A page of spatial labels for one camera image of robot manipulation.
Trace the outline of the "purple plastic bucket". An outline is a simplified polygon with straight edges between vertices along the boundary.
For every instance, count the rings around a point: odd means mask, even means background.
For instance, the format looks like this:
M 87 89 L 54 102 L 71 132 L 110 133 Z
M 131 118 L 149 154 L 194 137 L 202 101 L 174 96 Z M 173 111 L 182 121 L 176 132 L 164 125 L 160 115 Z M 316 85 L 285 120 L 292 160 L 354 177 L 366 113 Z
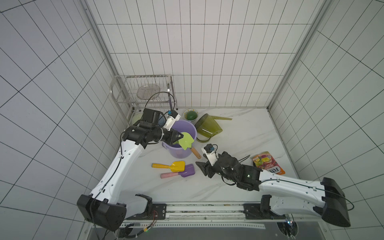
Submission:
M 191 122 L 186 120 L 179 120 L 174 123 L 172 130 L 178 131 L 183 135 L 183 137 L 180 140 L 174 142 L 173 145 L 162 143 L 162 146 L 168 150 L 173 157 L 177 159 L 184 159 L 193 152 L 191 147 L 197 138 L 197 129 Z

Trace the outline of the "yellow plastic toy shovel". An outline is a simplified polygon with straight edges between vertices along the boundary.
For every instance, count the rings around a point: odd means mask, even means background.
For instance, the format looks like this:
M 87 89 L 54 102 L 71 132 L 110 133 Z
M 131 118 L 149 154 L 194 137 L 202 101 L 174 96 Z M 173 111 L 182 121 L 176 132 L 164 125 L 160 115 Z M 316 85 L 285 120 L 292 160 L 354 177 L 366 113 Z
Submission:
M 152 164 L 152 168 L 156 169 L 169 169 L 173 173 L 183 172 L 185 170 L 185 162 L 184 161 L 176 161 L 171 165 L 163 165 L 163 164 Z

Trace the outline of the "light green wooden-handle spade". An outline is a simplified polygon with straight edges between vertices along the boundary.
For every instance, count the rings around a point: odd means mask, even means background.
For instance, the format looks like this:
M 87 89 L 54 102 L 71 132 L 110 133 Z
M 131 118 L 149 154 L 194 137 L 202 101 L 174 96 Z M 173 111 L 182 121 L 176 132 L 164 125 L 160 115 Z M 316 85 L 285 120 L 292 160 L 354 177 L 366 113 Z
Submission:
M 178 141 L 178 145 L 180 145 L 184 150 L 189 149 L 195 155 L 195 157 L 200 160 L 202 156 L 193 147 L 193 143 L 195 141 L 194 138 L 192 138 L 192 136 L 187 132 L 182 132 L 181 134 L 183 134 L 184 137 Z

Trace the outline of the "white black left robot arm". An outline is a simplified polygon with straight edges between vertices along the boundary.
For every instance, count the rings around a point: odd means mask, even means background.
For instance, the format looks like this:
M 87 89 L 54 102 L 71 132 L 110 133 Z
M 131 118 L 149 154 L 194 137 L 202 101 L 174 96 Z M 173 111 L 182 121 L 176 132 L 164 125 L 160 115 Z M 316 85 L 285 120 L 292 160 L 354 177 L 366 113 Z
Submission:
M 147 145 L 159 142 L 170 145 L 182 139 L 183 134 L 172 128 L 180 118 L 175 110 L 165 116 L 160 111 L 144 109 L 142 118 L 122 132 L 119 150 L 105 175 L 89 195 L 81 195 L 77 201 L 87 222 L 109 231 L 121 226 L 127 206 L 119 203 L 119 197 L 133 163 Z

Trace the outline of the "purple pink toy shovel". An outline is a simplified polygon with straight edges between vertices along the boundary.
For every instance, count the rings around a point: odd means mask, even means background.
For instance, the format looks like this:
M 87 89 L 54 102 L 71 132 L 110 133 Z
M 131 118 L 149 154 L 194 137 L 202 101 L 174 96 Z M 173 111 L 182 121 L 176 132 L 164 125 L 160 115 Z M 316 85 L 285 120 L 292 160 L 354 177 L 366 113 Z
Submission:
M 171 178 L 175 176 L 181 176 L 183 178 L 192 176 L 195 174 L 195 167 L 193 164 L 188 164 L 185 166 L 185 170 L 183 172 L 172 172 L 172 173 L 164 173 L 161 174 L 161 179 Z

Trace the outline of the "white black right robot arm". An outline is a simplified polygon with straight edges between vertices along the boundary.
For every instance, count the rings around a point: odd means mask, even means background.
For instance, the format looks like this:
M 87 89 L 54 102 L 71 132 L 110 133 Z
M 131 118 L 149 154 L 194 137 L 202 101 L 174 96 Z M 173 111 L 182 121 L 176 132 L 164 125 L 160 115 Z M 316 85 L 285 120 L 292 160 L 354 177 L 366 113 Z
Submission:
M 227 152 L 205 155 L 206 162 L 196 162 L 204 176 L 219 175 L 239 189 L 263 192 L 264 209 L 276 215 L 302 214 L 320 217 L 328 224 L 349 228 L 351 221 L 347 198 L 331 178 L 308 181 L 277 175 L 256 166 L 241 164 Z

